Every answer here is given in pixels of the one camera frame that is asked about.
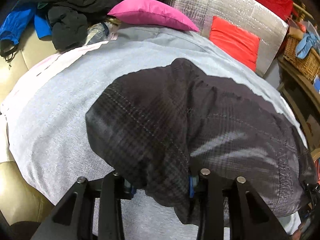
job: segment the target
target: wicker basket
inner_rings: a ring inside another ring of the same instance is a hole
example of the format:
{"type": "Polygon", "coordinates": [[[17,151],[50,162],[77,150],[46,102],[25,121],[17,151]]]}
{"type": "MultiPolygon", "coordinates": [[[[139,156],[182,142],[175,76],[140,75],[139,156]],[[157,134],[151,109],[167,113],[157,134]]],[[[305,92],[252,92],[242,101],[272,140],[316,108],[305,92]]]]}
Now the wicker basket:
{"type": "Polygon", "coordinates": [[[320,57],[314,48],[311,48],[304,59],[296,57],[296,46],[301,41],[291,35],[288,35],[287,45],[284,50],[284,58],[289,61],[299,72],[305,76],[311,83],[320,70],[320,57]]]}

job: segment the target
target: orange-red cushion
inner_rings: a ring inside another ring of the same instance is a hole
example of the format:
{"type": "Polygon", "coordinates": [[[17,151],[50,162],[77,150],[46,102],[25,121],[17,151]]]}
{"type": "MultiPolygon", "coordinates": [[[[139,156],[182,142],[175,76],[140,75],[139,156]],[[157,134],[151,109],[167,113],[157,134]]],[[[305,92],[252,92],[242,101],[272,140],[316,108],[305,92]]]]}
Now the orange-red cushion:
{"type": "Polygon", "coordinates": [[[258,36],[214,16],[209,40],[251,70],[256,70],[260,42],[258,36]]]}

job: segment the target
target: silver bolt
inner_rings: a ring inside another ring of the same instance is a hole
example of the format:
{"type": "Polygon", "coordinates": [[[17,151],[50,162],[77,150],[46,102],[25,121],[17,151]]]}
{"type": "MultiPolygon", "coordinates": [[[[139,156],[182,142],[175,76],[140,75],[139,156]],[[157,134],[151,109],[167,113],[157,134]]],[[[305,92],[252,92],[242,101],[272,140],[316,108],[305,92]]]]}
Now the silver bolt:
{"type": "Polygon", "coordinates": [[[207,168],[203,168],[203,169],[201,169],[201,174],[202,175],[209,175],[210,174],[210,170],[209,169],[207,169],[207,168]]]}
{"type": "Polygon", "coordinates": [[[242,176],[239,176],[239,177],[237,178],[237,181],[238,181],[239,183],[242,183],[242,184],[246,182],[245,177],[242,177],[242,176]]]}
{"type": "Polygon", "coordinates": [[[81,176],[81,177],[79,177],[79,178],[77,179],[77,182],[81,184],[81,183],[84,183],[86,180],[87,180],[87,179],[86,179],[85,177],[82,177],[82,176],[81,176]]]}

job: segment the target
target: beige leather sofa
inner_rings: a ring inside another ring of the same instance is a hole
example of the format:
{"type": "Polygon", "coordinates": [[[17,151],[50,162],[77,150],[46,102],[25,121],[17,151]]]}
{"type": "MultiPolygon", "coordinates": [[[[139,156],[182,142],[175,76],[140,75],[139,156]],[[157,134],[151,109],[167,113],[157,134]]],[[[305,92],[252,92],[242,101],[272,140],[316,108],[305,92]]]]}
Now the beige leather sofa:
{"type": "MultiPolygon", "coordinates": [[[[56,53],[49,37],[39,40],[32,25],[23,32],[19,48],[9,64],[0,57],[0,103],[18,79],[35,64],[56,53]]],[[[9,150],[7,122],[0,115],[0,210],[9,225],[19,221],[41,222],[53,205],[26,183],[9,150]]]]}

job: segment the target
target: silver reflective foil sheet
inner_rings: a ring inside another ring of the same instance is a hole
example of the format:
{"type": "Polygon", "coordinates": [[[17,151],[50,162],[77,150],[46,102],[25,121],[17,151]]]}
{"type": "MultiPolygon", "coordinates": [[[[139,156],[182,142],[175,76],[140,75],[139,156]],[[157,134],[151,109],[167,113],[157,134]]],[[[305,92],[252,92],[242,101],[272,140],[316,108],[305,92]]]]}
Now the silver reflective foil sheet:
{"type": "Polygon", "coordinates": [[[218,16],[260,37],[256,73],[263,76],[286,35],[288,25],[255,0],[167,0],[209,37],[212,17],[218,16]]]}

